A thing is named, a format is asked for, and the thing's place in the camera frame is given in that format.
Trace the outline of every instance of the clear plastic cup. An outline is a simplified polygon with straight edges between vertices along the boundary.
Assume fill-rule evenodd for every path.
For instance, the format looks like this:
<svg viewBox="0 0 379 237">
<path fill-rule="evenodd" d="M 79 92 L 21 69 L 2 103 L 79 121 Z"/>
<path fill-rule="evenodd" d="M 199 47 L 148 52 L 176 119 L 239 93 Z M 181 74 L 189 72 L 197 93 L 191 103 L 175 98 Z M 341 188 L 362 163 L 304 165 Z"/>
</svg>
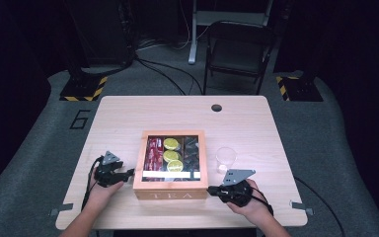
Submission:
<svg viewBox="0 0 379 237">
<path fill-rule="evenodd" d="M 230 147 L 220 147 L 216 152 L 217 159 L 217 172 L 219 174 L 226 174 L 237 159 L 237 153 Z"/>
</svg>

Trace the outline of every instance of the black chair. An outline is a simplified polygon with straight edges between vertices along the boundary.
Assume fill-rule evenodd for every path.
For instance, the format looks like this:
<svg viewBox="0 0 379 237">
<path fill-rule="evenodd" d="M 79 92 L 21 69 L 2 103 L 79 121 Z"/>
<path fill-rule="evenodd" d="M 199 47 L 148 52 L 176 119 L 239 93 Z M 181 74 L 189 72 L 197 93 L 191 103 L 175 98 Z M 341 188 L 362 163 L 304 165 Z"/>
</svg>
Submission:
<svg viewBox="0 0 379 237">
<path fill-rule="evenodd" d="M 273 31 L 266 26 L 229 21 L 211 24 L 207 32 L 203 95 L 208 70 L 211 76 L 217 71 L 253 77 L 254 85 L 258 83 L 258 95 L 275 39 Z"/>
</svg>

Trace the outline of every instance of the yellow and black tape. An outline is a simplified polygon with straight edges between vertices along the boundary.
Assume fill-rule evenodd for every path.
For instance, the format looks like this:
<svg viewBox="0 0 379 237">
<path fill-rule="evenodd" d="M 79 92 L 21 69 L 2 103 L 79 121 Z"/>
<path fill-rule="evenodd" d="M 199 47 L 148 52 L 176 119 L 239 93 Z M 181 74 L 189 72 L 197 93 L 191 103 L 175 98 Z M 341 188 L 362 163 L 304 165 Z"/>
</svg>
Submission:
<svg viewBox="0 0 379 237">
<path fill-rule="evenodd" d="M 103 88 L 106 85 L 107 77 L 104 77 L 101 79 L 100 84 L 98 84 L 97 89 L 95 90 L 95 93 L 93 96 L 89 97 L 77 97 L 77 96 L 60 96 L 60 101 L 96 101 L 100 97 L 101 93 L 103 92 Z"/>
<path fill-rule="evenodd" d="M 283 77 L 280 77 L 280 76 L 277 76 L 277 77 L 276 77 L 276 82 L 278 83 L 279 92 L 281 93 L 282 99 L 283 99 L 284 101 L 290 101 L 290 98 L 288 97 L 287 89 L 286 89 L 285 86 L 284 86 L 284 83 L 283 83 L 283 81 L 282 81 L 282 78 L 283 78 Z M 284 77 L 284 78 L 288 78 L 288 79 L 298 79 L 298 77 Z"/>
</svg>

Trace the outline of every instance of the gray carpet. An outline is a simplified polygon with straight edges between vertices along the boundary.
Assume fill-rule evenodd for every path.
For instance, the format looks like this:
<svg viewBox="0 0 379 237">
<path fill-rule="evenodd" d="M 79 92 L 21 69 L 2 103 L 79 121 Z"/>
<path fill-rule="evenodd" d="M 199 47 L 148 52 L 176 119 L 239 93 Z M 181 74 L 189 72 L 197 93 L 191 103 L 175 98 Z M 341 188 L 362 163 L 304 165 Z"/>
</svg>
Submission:
<svg viewBox="0 0 379 237">
<path fill-rule="evenodd" d="M 188 65 L 190 47 L 176 50 L 168 46 L 139 50 L 141 58 L 167 63 L 184 69 L 202 83 L 205 43 L 198 45 L 197 62 Z M 343 130 L 342 114 L 334 95 L 319 79 L 316 85 L 324 102 L 284 102 L 272 74 L 273 54 L 261 94 L 272 110 L 288 161 L 295 177 L 305 181 L 331 206 L 343 226 L 346 236 L 379 236 L 379 212 L 357 173 Z M 93 68 L 104 71 L 108 68 Z M 186 74 L 161 68 L 191 95 L 199 95 Z M 301 72 L 286 73 L 299 76 Z M 214 76 L 209 85 L 227 80 Z M 59 93 L 66 84 L 67 72 L 48 78 L 52 92 L 48 103 L 23 145 L 0 176 L 0 236 L 57 236 L 56 216 L 51 209 L 59 207 L 82 151 L 96 102 L 61 102 Z M 249 81 L 232 87 L 252 90 Z M 209 95 L 232 95 L 208 89 Z M 116 95 L 179 95 L 179 91 L 164 77 L 137 62 L 109 77 L 102 96 Z M 79 110 L 89 110 L 84 129 L 69 129 Z M 310 190 L 297 183 L 307 207 L 314 209 L 307 225 L 288 227 L 293 236 L 341 236 L 334 217 Z M 102 231 L 111 236 L 111 231 Z"/>
</svg>

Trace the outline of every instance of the hole in table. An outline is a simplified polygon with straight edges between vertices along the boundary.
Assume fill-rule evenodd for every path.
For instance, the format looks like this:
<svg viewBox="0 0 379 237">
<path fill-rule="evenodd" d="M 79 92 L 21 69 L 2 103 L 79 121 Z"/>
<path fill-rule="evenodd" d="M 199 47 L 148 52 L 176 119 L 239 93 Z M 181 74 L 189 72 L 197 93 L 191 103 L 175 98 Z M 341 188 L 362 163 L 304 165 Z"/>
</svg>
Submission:
<svg viewBox="0 0 379 237">
<path fill-rule="evenodd" d="M 214 111 L 214 112 L 221 112 L 221 110 L 223 109 L 220 105 L 212 105 L 211 106 L 211 109 Z"/>
</svg>

